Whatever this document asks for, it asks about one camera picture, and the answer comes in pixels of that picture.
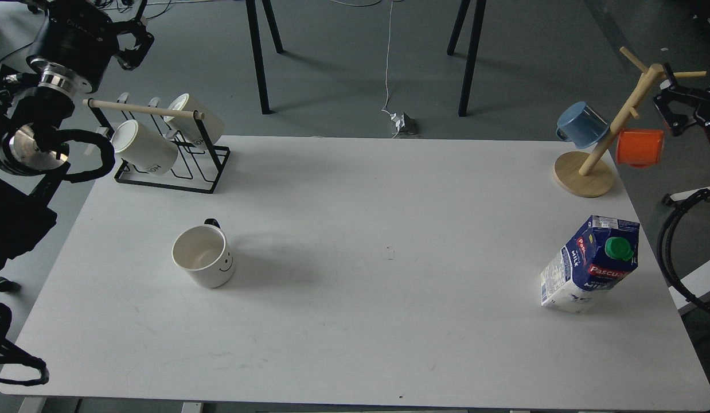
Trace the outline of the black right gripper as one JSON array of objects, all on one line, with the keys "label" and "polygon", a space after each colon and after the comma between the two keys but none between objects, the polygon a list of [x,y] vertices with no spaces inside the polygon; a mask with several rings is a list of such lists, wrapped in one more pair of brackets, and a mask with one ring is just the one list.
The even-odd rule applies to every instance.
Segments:
[{"label": "black right gripper", "polygon": [[[683,104],[691,108],[692,114],[677,114],[669,105],[671,103]],[[653,98],[657,112],[660,114],[664,125],[673,136],[680,136],[692,126],[701,126],[707,136],[710,136],[710,86],[704,89],[684,87],[672,84],[664,87]]]}]

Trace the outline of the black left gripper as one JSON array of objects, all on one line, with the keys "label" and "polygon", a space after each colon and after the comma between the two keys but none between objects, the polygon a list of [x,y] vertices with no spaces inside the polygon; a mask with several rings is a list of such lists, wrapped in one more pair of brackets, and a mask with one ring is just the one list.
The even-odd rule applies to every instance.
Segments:
[{"label": "black left gripper", "polygon": [[[114,22],[88,1],[48,1],[45,21],[26,58],[38,75],[38,86],[61,93],[98,91],[115,55],[125,71],[138,68],[155,37],[144,16]],[[130,34],[132,49],[119,49],[118,37]]]}]

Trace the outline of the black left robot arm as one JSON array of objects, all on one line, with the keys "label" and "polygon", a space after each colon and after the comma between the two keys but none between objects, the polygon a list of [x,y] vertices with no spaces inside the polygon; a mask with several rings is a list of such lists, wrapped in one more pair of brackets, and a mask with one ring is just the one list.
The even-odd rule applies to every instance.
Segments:
[{"label": "black left robot arm", "polygon": [[146,2],[127,21],[114,21],[94,1],[27,1],[45,20],[29,44],[29,72],[0,64],[0,170],[41,176],[30,193],[0,178],[0,270],[32,251],[56,225],[49,204],[64,181],[103,177],[115,165],[103,134],[61,129],[75,96],[96,92],[112,59],[127,71],[143,62],[154,36]]}]

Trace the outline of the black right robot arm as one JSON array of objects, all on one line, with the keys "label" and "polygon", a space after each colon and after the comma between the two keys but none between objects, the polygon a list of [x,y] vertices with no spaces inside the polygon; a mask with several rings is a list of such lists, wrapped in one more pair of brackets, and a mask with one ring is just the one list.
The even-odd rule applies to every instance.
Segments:
[{"label": "black right robot arm", "polygon": [[[667,129],[673,136],[677,137],[692,126],[700,126],[710,144],[710,86],[702,91],[701,89],[680,85],[673,75],[669,74],[667,77],[661,83],[660,93],[653,99],[657,112],[662,116]],[[669,109],[670,102],[680,102],[692,107],[694,109],[693,119],[689,120],[687,115],[672,112]],[[674,206],[675,210],[664,223],[664,227],[662,227],[657,238],[657,243],[661,245],[664,242],[665,233],[676,219],[674,214],[680,213],[678,216],[678,219],[680,219],[692,206],[703,200],[710,200],[710,190],[707,188],[697,190],[683,201],[670,201],[670,195],[665,196],[664,203]]]}]

